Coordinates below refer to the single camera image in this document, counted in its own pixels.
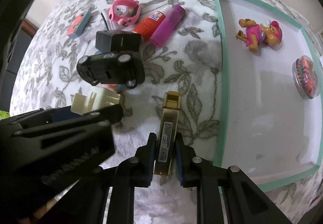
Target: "floral blanket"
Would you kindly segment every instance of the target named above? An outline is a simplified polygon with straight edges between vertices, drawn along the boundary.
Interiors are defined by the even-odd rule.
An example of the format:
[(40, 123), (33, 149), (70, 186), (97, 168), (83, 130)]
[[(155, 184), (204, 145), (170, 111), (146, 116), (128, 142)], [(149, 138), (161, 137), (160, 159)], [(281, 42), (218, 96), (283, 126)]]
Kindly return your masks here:
[[(115, 0), (64, 0), (41, 25), (21, 63), (11, 99), (10, 114), (70, 105), (75, 93), (87, 94), (90, 85), (82, 81), (76, 63), (96, 52), (95, 36), (105, 25), (100, 16)], [(221, 104), (221, 41), (213, 0), (138, 0), (143, 6), (139, 20), (166, 4), (179, 4), (186, 16), (166, 46), (143, 44), (146, 81), (124, 92), (123, 125), (114, 129), (116, 153), (103, 167), (118, 165), (146, 143), (150, 132), (158, 133), (164, 93), (183, 93), (178, 130), (198, 156), (212, 161), (219, 126)], [(303, 25), (314, 47), (318, 42), (308, 21), (279, 0), (262, 0)], [(92, 19), (80, 38), (70, 39), (67, 29), (81, 12)], [(322, 170), (273, 190), (267, 195), (297, 223), (322, 193)], [(196, 190), (182, 188), (175, 169), (168, 177), (154, 176), (151, 187), (135, 190), (136, 224), (196, 223)]]

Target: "toy dog figure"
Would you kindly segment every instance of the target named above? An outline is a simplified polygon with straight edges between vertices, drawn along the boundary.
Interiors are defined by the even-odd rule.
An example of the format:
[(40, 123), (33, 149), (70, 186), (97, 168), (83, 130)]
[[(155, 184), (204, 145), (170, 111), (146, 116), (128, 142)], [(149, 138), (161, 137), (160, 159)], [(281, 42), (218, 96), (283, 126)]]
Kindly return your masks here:
[(250, 52), (258, 52), (258, 45), (262, 42), (269, 46), (277, 46), (282, 41), (283, 32), (276, 21), (268, 21), (264, 26), (257, 24), (254, 20), (240, 19), (239, 25), (246, 28), (246, 35), (239, 30), (236, 37), (244, 41), (246, 46), (249, 46)]

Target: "mint green tray rim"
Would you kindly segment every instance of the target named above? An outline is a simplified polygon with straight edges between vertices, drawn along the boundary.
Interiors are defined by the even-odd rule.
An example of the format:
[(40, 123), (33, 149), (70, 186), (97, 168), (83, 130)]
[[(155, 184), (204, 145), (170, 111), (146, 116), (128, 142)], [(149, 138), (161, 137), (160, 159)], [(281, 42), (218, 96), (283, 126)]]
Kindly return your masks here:
[[(313, 63), (314, 63), (314, 69), (316, 71), (316, 74), (318, 75), (319, 79), (319, 86), (320, 86), (320, 92), (323, 92), (323, 77), (322, 77), (322, 71), (319, 64), (319, 59), (315, 53), (315, 48), (313, 47), (313, 44), (311, 43), (308, 34), (306, 33), (305, 29), (296, 22), (293, 18), (286, 15), (282, 11), (276, 9), (275, 7), (262, 2), (261, 0), (243, 0), (246, 2), (250, 2), (258, 7), (261, 7), (265, 10), (270, 11), (271, 13), (275, 14), (279, 18), (287, 21), (291, 25), (295, 26), (296, 28), (300, 29), (305, 41), (309, 47)], [(224, 155), (224, 148), (225, 148), (225, 141), (227, 137), (227, 130), (228, 130), (228, 121), (229, 121), (229, 103), (230, 103), (230, 71), (229, 71), (229, 54), (228, 54), (228, 43), (227, 43), (227, 34), (225, 32), (224, 28), (224, 21), (223, 21), (223, 15), (221, 11), (220, 1), (214, 0), (216, 11), (217, 11), (217, 17), (218, 17), (218, 25), (220, 28), (220, 35), (221, 35), (221, 41), (222, 41), (222, 58), (223, 58), (223, 67), (222, 67), (222, 92), (221, 92), (221, 110), (220, 110), (220, 124), (219, 124), (219, 131), (218, 136), (216, 140), (216, 147), (215, 147), (215, 153), (214, 153), (214, 159), (213, 159), (213, 165), (214, 166), (222, 166), (223, 161), (223, 155)], [(321, 96), (321, 108), (323, 110), (323, 97)], [(288, 185), (292, 182), (298, 181), (300, 179), (303, 179), (305, 177), (308, 177), (309, 175), (315, 173), (322, 162), (322, 155), (323, 155), (323, 130), (321, 130), (321, 142), (320, 142), (320, 148), (319, 148), (319, 155), (318, 160), (316, 162), (316, 165), (314, 165), (312, 168), (290, 176), (286, 178), (282, 178), (280, 180), (275, 180), (272, 182), (264, 183), (258, 185), (260, 189), (264, 192), (273, 190), (285, 185)]]

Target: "metal screw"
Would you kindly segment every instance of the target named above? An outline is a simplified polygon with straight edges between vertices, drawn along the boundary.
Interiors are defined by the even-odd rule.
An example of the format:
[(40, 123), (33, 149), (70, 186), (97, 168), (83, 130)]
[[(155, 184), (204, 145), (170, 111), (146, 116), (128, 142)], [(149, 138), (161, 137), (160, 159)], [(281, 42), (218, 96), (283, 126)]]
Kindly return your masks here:
[(233, 173), (237, 173), (237, 172), (239, 172), (240, 171), (240, 168), (238, 167), (238, 166), (231, 166), (230, 167), (230, 170), (233, 172)]
[(129, 158), (129, 159), (128, 159), (128, 161), (129, 161), (130, 163), (136, 164), (136, 163), (138, 163), (138, 162), (139, 162), (139, 158), (138, 158), (138, 157), (133, 156), (133, 157)]
[(108, 126), (109, 124), (110, 124), (110, 123), (109, 123), (109, 121), (107, 121), (107, 120), (98, 122), (98, 125), (99, 125), (99, 126)]
[(195, 157), (192, 158), (192, 161), (194, 163), (201, 163), (202, 162), (202, 159), (199, 156), (195, 156)]

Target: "purple tube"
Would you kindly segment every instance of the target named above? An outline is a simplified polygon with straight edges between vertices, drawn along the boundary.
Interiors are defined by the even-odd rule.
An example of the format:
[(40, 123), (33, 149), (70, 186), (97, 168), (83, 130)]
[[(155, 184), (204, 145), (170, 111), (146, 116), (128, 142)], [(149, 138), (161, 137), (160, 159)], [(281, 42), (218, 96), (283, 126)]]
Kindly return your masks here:
[(185, 15), (185, 10), (179, 5), (175, 5), (172, 11), (161, 22), (156, 31), (152, 34), (149, 41), (157, 47), (163, 47), (175, 26)]

